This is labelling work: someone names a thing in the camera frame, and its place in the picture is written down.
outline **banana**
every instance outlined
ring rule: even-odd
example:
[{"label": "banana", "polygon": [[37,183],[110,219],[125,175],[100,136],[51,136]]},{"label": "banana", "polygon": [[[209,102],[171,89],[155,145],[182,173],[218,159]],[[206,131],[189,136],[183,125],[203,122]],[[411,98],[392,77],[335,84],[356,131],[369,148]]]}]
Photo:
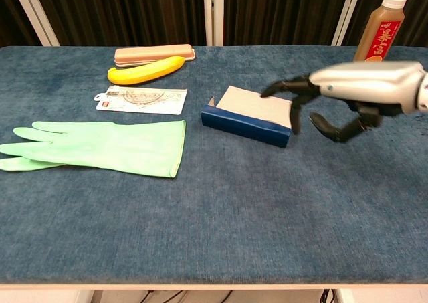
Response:
[{"label": "banana", "polygon": [[138,67],[126,69],[113,67],[107,71],[107,78],[113,84],[139,84],[170,74],[181,68],[184,63],[184,57],[172,56]]}]

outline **robotic hand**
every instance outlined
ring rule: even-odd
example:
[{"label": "robotic hand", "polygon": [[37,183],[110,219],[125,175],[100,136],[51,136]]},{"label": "robotic hand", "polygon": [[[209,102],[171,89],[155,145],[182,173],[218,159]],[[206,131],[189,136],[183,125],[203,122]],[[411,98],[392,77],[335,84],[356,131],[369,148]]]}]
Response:
[{"label": "robotic hand", "polygon": [[347,142],[372,127],[383,116],[428,112],[428,75],[419,62],[349,62],[330,66],[307,76],[278,81],[261,97],[291,92],[290,122],[300,132],[300,110],[318,96],[346,102],[358,117],[344,128],[332,126],[323,116],[312,113],[310,120],[321,134],[334,142]]}]

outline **juice bottle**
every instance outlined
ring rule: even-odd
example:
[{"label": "juice bottle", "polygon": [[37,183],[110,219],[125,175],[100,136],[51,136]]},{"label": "juice bottle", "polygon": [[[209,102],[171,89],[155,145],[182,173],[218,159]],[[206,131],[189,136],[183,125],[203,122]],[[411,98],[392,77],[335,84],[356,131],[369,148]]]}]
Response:
[{"label": "juice bottle", "polygon": [[404,20],[406,0],[383,0],[372,12],[354,61],[380,62],[384,60]]}]

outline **white pole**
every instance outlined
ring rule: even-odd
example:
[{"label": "white pole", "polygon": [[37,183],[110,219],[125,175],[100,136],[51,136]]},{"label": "white pole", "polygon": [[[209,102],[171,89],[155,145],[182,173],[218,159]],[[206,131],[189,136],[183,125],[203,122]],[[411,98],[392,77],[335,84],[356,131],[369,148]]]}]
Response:
[{"label": "white pole", "polygon": [[343,38],[348,30],[350,18],[355,10],[355,5],[358,0],[345,0],[343,5],[342,13],[340,14],[339,22],[336,26],[336,32],[334,32],[334,37],[332,41],[333,46],[342,45]]},{"label": "white pole", "polygon": [[19,0],[25,10],[40,42],[44,46],[59,46],[51,23],[47,19],[45,10],[41,6],[40,0]]},{"label": "white pole", "polygon": [[225,0],[214,0],[214,45],[223,46]]},{"label": "white pole", "polygon": [[205,34],[207,37],[207,45],[213,45],[213,5],[212,0],[203,0],[205,12]]}]

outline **red bottle label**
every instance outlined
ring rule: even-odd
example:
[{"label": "red bottle label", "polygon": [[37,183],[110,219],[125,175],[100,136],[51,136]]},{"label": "red bottle label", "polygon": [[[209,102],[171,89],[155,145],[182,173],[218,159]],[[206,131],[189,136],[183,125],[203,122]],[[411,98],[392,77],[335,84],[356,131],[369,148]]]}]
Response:
[{"label": "red bottle label", "polygon": [[382,21],[377,29],[365,61],[382,61],[394,41],[400,21]]}]

